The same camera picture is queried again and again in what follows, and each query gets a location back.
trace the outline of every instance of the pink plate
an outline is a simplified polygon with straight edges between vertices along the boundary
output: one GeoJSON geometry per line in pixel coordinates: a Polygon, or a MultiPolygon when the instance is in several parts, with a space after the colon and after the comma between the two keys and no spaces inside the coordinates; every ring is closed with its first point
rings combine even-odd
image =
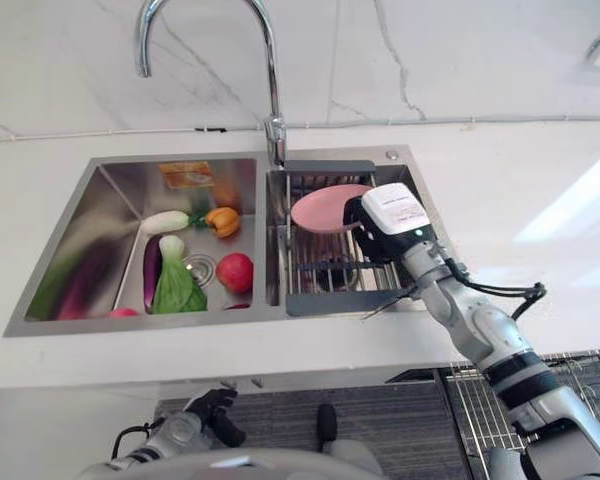
{"type": "Polygon", "coordinates": [[[302,197],[291,209],[296,224],[313,233],[338,233],[351,230],[358,223],[344,225],[344,205],[347,200],[371,190],[367,185],[346,184],[321,188],[302,197]]]}

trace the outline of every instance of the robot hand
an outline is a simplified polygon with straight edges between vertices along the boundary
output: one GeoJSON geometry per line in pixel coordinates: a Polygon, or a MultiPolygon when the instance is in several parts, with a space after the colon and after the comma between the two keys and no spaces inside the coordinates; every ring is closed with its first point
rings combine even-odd
{"type": "Polygon", "coordinates": [[[227,447],[239,447],[245,441],[246,435],[227,418],[226,410],[233,405],[233,399],[237,395],[235,390],[226,388],[210,390],[202,397],[192,400],[184,411],[196,414],[202,422],[202,428],[209,426],[218,440],[227,447]]]}

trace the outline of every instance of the white radish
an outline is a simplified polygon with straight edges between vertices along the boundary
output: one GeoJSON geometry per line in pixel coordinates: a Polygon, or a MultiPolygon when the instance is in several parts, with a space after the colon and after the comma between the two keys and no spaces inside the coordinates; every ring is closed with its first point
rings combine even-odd
{"type": "Polygon", "coordinates": [[[140,225],[142,231],[149,235],[158,233],[175,232],[189,225],[189,215],[178,210],[162,212],[145,218],[140,225]]]}

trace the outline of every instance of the metal wire rack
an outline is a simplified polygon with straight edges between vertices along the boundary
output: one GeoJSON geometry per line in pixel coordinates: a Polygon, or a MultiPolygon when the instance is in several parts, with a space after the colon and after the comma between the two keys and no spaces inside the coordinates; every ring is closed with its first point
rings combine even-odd
{"type": "Polygon", "coordinates": [[[377,264],[365,257],[350,231],[316,235],[291,222],[291,208],[305,195],[343,184],[376,185],[374,174],[305,175],[286,177],[287,293],[366,292],[402,288],[394,263],[377,264]]]}
{"type": "MultiPolygon", "coordinates": [[[[580,396],[600,421],[600,350],[586,355],[543,356],[563,384],[580,396]]],[[[476,478],[489,478],[491,448],[522,451],[537,437],[520,437],[507,421],[507,410],[484,377],[471,365],[452,365],[447,376],[449,395],[458,414],[458,428],[476,478]]]]}

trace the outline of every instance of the dish rack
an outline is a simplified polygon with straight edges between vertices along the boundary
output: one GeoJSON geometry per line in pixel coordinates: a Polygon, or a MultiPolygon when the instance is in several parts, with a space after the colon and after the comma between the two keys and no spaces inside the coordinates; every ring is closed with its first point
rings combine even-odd
{"type": "MultiPolygon", "coordinates": [[[[582,399],[600,421],[600,350],[586,355],[546,355],[543,360],[582,399]]],[[[507,422],[506,408],[484,377],[469,364],[452,365],[446,375],[447,393],[470,467],[468,475],[489,479],[487,466],[491,448],[523,451],[535,440],[521,437],[507,422]]]]}
{"type": "MultiPolygon", "coordinates": [[[[346,162],[345,166],[345,162],[336,162],[337,170],[329,171],[329,162],[321,162],[326,167],[311,171],[313,162],[292,163],[293,167],[287,167],[285,172],[285,225],[279,231],[284,236],[279,242],[286,246],[287,313],[303,316],[369,311],[407,293],[413,280],[402,265],[372,262],[351,231],[314,234],[299,228],[291,219],[295,203],[321,188],[344,184],[375,187],[379,184],[375,165],[359,161],[346,162]]],[[[404,181],[415,191],[410,176],[401,170],[402,176],[389,176],[387,180],[404,181]]]]}

